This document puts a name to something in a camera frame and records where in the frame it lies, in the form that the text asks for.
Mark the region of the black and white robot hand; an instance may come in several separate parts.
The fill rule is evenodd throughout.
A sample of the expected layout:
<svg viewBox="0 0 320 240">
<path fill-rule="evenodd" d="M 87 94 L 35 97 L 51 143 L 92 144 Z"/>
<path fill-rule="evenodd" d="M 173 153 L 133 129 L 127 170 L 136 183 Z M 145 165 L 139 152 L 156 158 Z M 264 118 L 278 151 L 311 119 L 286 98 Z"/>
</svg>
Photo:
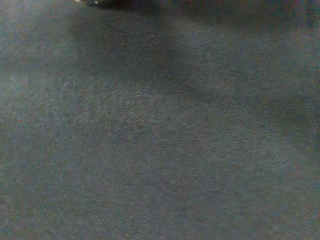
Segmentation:
<svg viewBox="0 0 320 240">
<path fill-rule="evenodd" d="M 159 7 L 165 0 L 77 0 L 91 7 Z"/>
</svg>

